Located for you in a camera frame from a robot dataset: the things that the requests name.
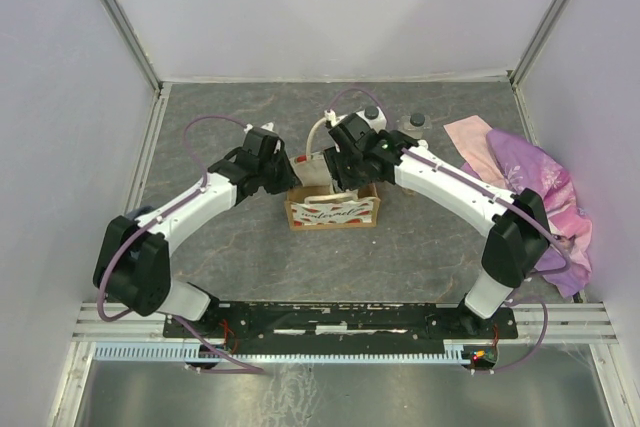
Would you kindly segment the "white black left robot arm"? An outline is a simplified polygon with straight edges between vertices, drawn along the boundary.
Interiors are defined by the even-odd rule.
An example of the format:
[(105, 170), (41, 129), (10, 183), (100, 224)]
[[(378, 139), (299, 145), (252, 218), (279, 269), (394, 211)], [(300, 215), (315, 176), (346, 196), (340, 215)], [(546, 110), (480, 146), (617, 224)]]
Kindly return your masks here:
[(93, 275), (101, 318), (122, 317), (106, 313), (104, 301), (109, 298), (123, 304), (126, 313), (168, 314), (185, 319), (199, 337), (215, 334), (221, 322), (219, 300), (176, 280), (172, 255), (207, 222), (259, 190), (278, 195), (298, 184), (285, 143), (268, 123), (248, 128), (241, 146), (206, 168), (201, 180), (164, 206), (113, 219)]

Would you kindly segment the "clear bottle grey cap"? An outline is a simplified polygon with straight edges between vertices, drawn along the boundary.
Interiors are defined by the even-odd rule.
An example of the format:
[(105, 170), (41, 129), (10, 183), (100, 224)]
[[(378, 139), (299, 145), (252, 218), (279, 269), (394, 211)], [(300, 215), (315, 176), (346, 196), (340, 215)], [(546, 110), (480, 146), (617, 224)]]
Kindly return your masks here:
[(430, 117), (420, 112), (402, 116), (398, 121), (398, 130), (416, 140), (425, 139), (431, 129)]

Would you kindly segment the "white bottle grey cap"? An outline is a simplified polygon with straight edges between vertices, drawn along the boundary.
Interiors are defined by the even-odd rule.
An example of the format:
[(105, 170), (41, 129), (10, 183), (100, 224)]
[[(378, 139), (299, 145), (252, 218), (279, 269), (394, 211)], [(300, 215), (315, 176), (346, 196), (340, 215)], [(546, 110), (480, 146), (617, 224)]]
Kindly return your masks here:
[(364, 109), (357, 111), (356, 114), (364, 119), (376, 132), (387, 129), (388, 118), (379, 106), (369, 105)]

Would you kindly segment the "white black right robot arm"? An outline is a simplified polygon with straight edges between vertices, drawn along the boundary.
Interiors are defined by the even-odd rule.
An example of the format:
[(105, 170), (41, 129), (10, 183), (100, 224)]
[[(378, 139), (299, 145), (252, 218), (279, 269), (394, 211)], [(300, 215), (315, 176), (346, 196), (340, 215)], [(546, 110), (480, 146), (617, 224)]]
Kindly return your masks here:
[(325, 114), (334, 145), (323, 152), (333, 184), (343, 191), (387, 182), (418, 193), (471, 225), (485, 238), (482, 270), (462, 301), (459, 329), (478, 338), (550, 246), (541, 197), (491, 186), (442, 161), (426, 141), (374, 129), (357, 113)]

